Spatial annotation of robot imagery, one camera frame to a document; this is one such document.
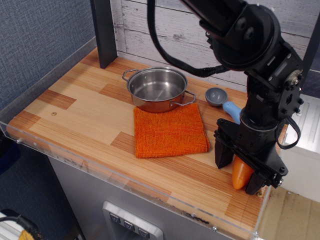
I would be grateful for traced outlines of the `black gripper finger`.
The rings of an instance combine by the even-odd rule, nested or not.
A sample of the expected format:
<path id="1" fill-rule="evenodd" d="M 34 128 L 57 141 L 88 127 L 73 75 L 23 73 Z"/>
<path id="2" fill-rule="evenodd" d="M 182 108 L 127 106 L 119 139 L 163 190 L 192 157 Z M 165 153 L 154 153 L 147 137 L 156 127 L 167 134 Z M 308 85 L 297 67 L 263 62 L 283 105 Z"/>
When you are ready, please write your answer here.
<path id="1" fill-rule="evenodd" d="M 245 188 L 245 193 L 248 195 L 256 194 L 264 186 L 270 185 L 270 175 L 264 171 L 255 171 Z"/>
<path id="2" fill-rule="evenodd" d="M 215 140 L 215 164 L 218 169 L 222 169 L 229 165 L 234 158 L 235 145 L 232 141 L 216 139 Z"/>

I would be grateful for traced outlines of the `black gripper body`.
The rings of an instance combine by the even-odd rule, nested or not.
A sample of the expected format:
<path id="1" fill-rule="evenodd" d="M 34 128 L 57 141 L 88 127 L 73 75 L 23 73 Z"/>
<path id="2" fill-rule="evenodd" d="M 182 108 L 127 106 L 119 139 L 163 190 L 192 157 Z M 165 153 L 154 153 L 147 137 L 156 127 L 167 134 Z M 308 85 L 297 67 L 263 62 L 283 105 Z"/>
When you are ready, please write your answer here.
<path id="1" fill-rule="evenodd" d="M 240 124 L 220 118 L 217 120 L 217 130 L 214 137 L 220 140 L 232 141 L 235 156 L 241 158 L 254 172 L 267 172 L 270 175 L 270 185 L 279 187 L 288 169 L 277 152 L 277 141 L 284 128 L 284 121 L 273 122 L 266 126 L 255 126 L 249 122 Z"/>

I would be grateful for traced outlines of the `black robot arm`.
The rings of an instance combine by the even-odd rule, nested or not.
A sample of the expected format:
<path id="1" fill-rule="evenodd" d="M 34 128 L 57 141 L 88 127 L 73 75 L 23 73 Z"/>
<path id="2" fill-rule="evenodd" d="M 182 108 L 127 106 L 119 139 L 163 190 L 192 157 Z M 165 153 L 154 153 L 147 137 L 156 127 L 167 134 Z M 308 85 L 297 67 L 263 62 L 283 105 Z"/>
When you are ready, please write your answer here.
<path id="1" fill-rule="evenodd" d="M 247 75 L 247 102 L 239 123 L 218 119 L 215 163 L 227 166 L 237 156 L 253 169 L 245 191 L 278 187 L 288 169 L 279 157 L 285 125 L 297 134 L 292 115 L 300 111 L 303 61 L 281 36 L 274 13 L 243 0 L 187 0 L 199 17 L 216 59 L 228 70 Z"/>

